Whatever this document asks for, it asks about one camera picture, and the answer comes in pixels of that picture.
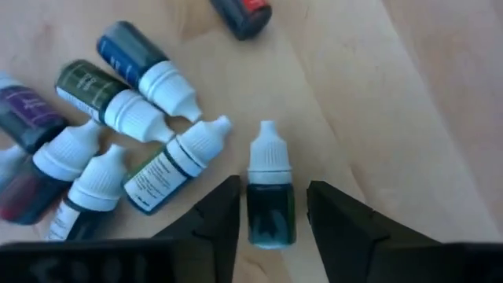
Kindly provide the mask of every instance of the dropper bottle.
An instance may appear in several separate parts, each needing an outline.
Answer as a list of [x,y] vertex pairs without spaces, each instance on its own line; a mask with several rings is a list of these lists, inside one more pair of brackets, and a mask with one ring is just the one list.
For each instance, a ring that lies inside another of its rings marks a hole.
[[189,180],[199,176],[222,150],[232,123],[226,116],[199,121],[177,135],[127,177],[130,202],[147,215],[156,213]]
[[0,192],[9,180],[16,175],[26,155],[27,153],[19,145],[0,150]]
[[89,240],[100,223],[111,215],[123,195],[121,182],[126,175],[123,154],[126,149],[111,145],[96,156],[74,182],[61,201],[50,224],[47,241]]
[[165,143],[174,137],[164,113],[89,61],[67,64],[56,81],[56,92],[96,121],[140,142]]
[[173,62],[132,23],[118,21],[98,39],[97,52],[134,89],[169,116],[195,123],[196,91]]
[[66,127],[27,158],[0,191],[0,218],[21,225],[36,224],[97,153],[100,131],[93,120],[80,127]]
[[247,204],[250,243],[276,249],[296,241],[292,168],[274,121],[262,121],[259,136],[250,144]]

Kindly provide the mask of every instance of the white label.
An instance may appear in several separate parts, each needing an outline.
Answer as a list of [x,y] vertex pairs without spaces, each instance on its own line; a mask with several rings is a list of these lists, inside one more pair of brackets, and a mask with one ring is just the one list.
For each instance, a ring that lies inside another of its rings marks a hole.
[[66,240],[79,215],[80,212],[70,208],[64,201],[61,201],[60,207],[56,210],[54,220],[50,223],[49,233],[46,235],[45,240]]
[[129,179],[124,189],[140,208],[151,211],[185,180],[164,153],[160,153]]
[[79,100],[74,95],[70,94],[69,92],[67,92],[65,90],[62,90],[59,87],[56,87],[56,92],[57,92],[57,95],[59,95],[61,98],[68,101],[71,105],[75,106],[78,110],[91,116],[91,118],[95,119],[96,121],[100,120],[99,111],[94,109],[93,107],[89,106],[88,104],[86,104],[86,102]]

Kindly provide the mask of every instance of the teal bottle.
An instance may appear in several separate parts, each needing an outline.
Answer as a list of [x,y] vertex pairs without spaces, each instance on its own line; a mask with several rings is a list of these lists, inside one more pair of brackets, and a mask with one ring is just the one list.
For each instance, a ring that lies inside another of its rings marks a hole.
[[296,241],[292,168],[286,142],[273,121],[260,123],[250,145],[248,240],[263,249],[286,248]]

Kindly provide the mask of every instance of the bottle neck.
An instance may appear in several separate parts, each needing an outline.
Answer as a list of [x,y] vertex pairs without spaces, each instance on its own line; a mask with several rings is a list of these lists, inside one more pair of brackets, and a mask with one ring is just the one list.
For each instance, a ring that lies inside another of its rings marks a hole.
[[205,169],[204,166],[193,160],[190,155],[180,146],[178,139],[171,140],[166,151],[169,157],[180,167],[187,175],[195,178]]
[[70,188],[68,199],[74,204],[91,211],[112,211],[119,203],[119,198],[105,199],[86,193],[85,189],[80,187],[78,182],[74,182]]
[[44,144],[31,159],[37,170],[48,177],[63,182],[73,182],[79,177],[83,170],[60,162],[50,154],[47,147],[48,143]]
[[248,183],[255,185],[284,185],[292,183],[291,171],[249,171]]

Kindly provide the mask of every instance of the wood grain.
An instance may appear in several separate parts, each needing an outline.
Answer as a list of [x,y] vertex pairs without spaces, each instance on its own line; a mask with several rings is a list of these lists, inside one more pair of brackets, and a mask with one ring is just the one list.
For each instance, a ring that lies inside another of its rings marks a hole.
[[[238,42],[207,0],[6,0],[0,68],[72,123],[88,118],[56,96],[57,73],[76,58],[110,72],[94,45],[107,25],[124,19],[179,66],[198,90],[205,119],[226,114],[233,121],[224,152],[200,178],[150,217],[121,202],[106,237],[150,237],[228,175],[245,176],[259,121],[274,119],[294,167],[299,240],[281,252],[256,250],[241,213],[236,282],[326,282],[305,217],[312,179],[441,241],[501,241],[499,2],[271,3],[266,30]],[[178,132],[189,127],[168,122]],[[128,167],[160,146],[109,130],[103,149],[110,142],[131,148]],[[34,240],[49,221],[26,229],[1,224],[0,239]]]

